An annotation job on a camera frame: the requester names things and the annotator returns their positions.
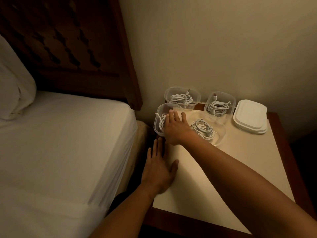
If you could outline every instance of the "stack of lids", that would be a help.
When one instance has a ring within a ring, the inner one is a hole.
[[[253,134],[264,134],[267,131],[267,108],[251,100],[241,100],[233,115],[236,126]]]

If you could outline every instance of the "beige wall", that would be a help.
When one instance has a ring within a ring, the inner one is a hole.
[[[120,0],[143,107],[153,124],[171,86],[250,99],[290,139],[317,128],[317,0]]]

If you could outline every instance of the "bed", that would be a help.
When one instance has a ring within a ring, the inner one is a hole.
[[[0,34],[0,76],[24,102],[0,120],[2,234],[88,237],[149,133],[119,2],[0,0]]]

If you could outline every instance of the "white cable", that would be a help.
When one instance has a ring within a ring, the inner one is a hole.
[[[203,119],[197,119],[193,121],[191,127],[200,137],[205,140],[212,140],[215,138],[212,126],[207,124],[207,122]]]
[[[185,94],[171,95],[170,101],[177,102],[177,103],[190,104],[193,102],[193,98],[192,96],[189,95],[189,91],[187,91]]]
[[[217,96],[214,94],[214,101],[209,104],[207,110],[211,112],[212,115],[222,117],[227,112],[227,109],[230,108],[229,104],[231,104],[230,101],[228,103],[217,101]]]
[[[159,118],[159,125],[158,126],[159,126],[160,130],[162,131],[162,133],[164,133],[163,128],[164,128],[164,124],[165,124],[166,114],[163,114],[162,116],[160,116],[158,113],[155,113],[155,114]]]

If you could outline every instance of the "wooden headboard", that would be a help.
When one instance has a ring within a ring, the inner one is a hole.
[[[39,90],[142,98],[118,0],[0,0],[0,33]]]

